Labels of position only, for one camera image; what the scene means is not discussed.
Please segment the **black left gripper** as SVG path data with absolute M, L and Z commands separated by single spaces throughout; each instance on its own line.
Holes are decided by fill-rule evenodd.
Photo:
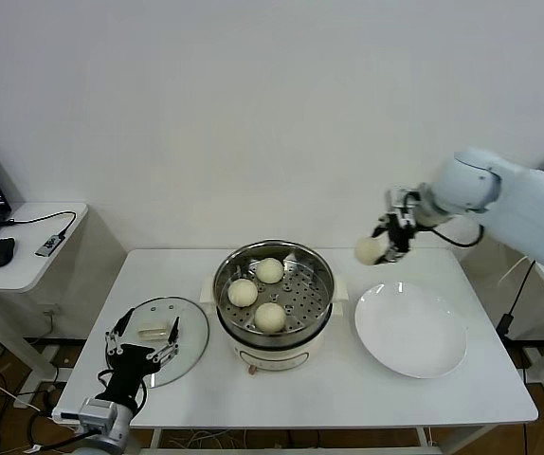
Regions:
M 135 308 L 130 308 L 105 333 L 106 360 L 112 370 L 105 390 L 96 398 L 116 404 L 135 404 L 136 396 L 146 375 L 157 373 L 159 364 L 167 364 L 178 353 L 180 317 L 176 317 L 166 343 L 159 349 L 123 343 L 125 333 Z

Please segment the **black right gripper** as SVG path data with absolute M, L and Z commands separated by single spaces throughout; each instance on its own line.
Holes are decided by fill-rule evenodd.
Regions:
M 382 215 L 372 232 L 372 237 L 388 233 L 389 246 L 377 260 L 377 264 L 393 264 L 410 252 L 410 241 L 417 232 L 416 223 L 408 211 L 394 210 Z

